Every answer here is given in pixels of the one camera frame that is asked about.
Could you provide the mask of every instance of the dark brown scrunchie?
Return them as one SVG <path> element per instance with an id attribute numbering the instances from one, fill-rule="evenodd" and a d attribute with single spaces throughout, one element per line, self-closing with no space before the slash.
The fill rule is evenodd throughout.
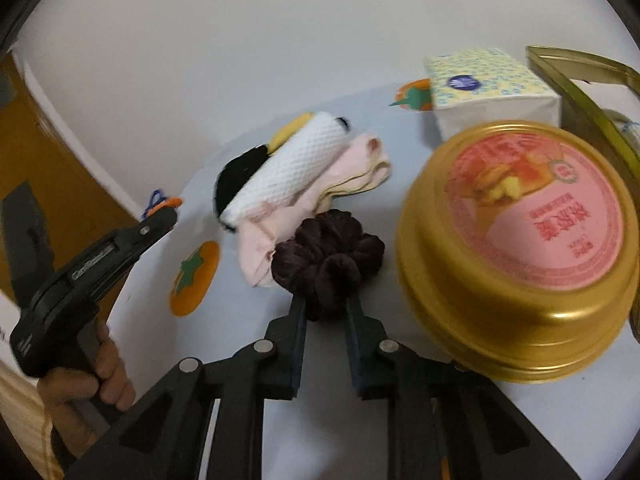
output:
<path id="1" fill-rule="evenodd" d="M 362 232 L 351 213 L 331 209 L 308 218 L 293 238 L 279 243 L 271 261 L 273 279 L 307 302 L 311 321 L 344 315 L 346 298 L 382 266 L 385 244 Z"/>

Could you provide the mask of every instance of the white textured roll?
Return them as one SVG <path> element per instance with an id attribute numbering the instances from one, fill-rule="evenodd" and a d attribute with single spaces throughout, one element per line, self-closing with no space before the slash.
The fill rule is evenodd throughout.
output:
<path id="1" fill-rule="evenodd" d="M 347 147 L 345 124 L 319 112 L 255 172 L 220 215 L 236 227 L 244 218 L 260 218 L 291 203 Z"/>

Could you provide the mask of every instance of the gold plastic lid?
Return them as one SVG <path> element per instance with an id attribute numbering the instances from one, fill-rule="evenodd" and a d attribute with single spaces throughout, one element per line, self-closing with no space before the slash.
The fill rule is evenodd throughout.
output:
<path id="1" fill-rule="evenodd" d="M 407 197 L 398 264 L 420 322 L 485 375 L 563 377 L 618 334 L 638 287 L 638 220 L 615 170 L 544 124 L 466 130 Z"/>

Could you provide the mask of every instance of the wooden surface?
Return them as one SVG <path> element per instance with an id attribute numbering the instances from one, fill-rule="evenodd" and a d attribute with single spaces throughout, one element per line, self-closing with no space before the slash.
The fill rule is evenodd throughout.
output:
<path id="1" fill-rule="evenodd" d="M 0 198 L 30 181 L 47 218 L 57 269 L 107 232 L 136 220 L 98 185 L 49 127 L 13 61 L 7 57 L 1 68 L 11 79 L 16 97 L 0 110 Z M 103 317 L 111 311 L 123 282 L 102 300 Z M 0 244 L 0 288 L 14 298 L 4 244 Z"/>

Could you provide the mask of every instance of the purple oval logo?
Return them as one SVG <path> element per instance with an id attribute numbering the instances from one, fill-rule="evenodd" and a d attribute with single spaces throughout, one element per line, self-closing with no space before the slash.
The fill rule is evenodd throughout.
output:
<path id="1" fill-rule="evenodd" d="M 478 90 L 482 86 L 482 83 L 470 75 L 455 75 L 449 78 L 447 86 L 455 90 L 472 92 L 473 90 Z"/>

